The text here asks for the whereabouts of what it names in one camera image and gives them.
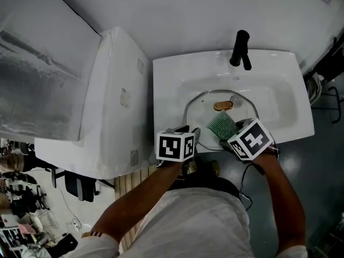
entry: black chair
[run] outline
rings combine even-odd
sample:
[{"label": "black chair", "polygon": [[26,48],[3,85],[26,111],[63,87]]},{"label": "black chair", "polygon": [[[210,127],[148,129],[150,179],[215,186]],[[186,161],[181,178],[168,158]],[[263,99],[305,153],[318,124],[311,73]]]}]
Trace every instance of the black chair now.
[{"label": "black chair", "polygon": [[47,194],[39,193],[40,186],[37,185],[37,194],[35,195],[32,190],[27,186],[24,189],[20,189],[21,193],[16,191],[16,195],[21,195],[21,199],[13,200],[10,204],[10,209],[13,215],[17,215],[20,219],[26,215],[27,212],[35,213],[37,209],[50,210],[48,206],[43,203],[43,198]]},{"label": "black chair", "polygon": [[[56,188],[56,179],[62,176],[64,176],[64,183],[68,193],[78,197],[79,200],[93,202],[94,196],[99,195],[99,191],[96,190],[97,179],[85,177],[66,170],[56,173],[56,169],[52,169],[52,182],[54,188]],[[114,188],[114,186],[106,180],[99,181]]]}]

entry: white wall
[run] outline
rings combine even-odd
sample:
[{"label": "white wall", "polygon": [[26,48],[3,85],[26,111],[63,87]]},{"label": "white wall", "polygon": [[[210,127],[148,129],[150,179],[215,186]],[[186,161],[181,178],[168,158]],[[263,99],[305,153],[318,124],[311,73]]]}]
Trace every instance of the white wall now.
[{"label": "white wall", "polygon": [[297,54],[312,65],[344,27],[344,0],[67,0],[96,30],[122,27],[150,59],[228,49],[238,30],[249,48]]},{"label": "white wall", "polygon": [[62,0],[0,0],[0,132],[78,140],[100,40]]}]

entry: black cable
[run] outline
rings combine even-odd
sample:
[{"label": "black cable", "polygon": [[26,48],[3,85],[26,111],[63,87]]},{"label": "black cable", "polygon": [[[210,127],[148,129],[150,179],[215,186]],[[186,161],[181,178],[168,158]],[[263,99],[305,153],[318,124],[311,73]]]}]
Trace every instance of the black cable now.
[{"label": "black cable", "polygon": [[250,166],[252,166],[252,165],[253,165],[253,164],[250,163],[250,164],[245,168],[245,170],[243,171],[242,177],[241,177],[241,184],[240,184],[240,200],[241,200],[241,202],[242,202],[242,197],[243,197],[243,196],[251,201],[251,204],[248,206],[248,208],[246,208],[246,211],[248,211],[248,210],[251,208],[251,206],[253,205],[253,201],[252,201],[252,199],[251,199],[249,196],[247,196],[245,193],[242,192],[243,178],[245,177],[245,174],[246,174],[247,169],[248,169]]},{"label": "black cable", "polygon": [[55,240],[61,238],[61,237],[65,237],[68,233],[69,233],[69,226],[68,225],[71,225],[71,223],[66,223],[66,227],[67,227],[67,232],[62,234],[61,236],[57,237]]}]

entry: white sink basin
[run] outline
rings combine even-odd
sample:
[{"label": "white sink basin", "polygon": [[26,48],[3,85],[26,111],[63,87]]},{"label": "white sink basin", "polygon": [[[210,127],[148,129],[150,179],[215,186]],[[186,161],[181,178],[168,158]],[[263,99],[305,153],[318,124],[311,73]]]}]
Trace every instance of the white sink basin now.
[{"label": "white sink basin", "polygon": [[[306,87],[294,53],[249,50],[252,70],[229,63],[232,51],[194,53],[153,61],[154,132],[180,126],[185,106],[208,90],[232,90],[256,106],[259,119],[277,143],[314,135],[313,119]],[[217,114],[214,102],[229,100],[231,95],[206,95],[188,111],[190,130],[201,128],[200,142],[221,148],[216,137],[205,128]],[[255,117],[244,104],[240,113],[229,110],[235,120]],[[199,152],[209,152],[202,146]]]}]

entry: green scrub brush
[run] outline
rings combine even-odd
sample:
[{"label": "green scrub brush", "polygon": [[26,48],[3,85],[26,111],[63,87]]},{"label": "green scrub brush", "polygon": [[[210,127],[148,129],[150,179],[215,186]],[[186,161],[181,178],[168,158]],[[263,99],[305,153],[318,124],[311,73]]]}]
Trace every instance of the green scrub brush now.
[{"label": "green scrub brush", "polygon": [[228,140],[237,131],[235,121],[226,113],[226,111],[221,111],[216,117],[214,117],[211,122],[206,126],[213,132],[220,140]]}]

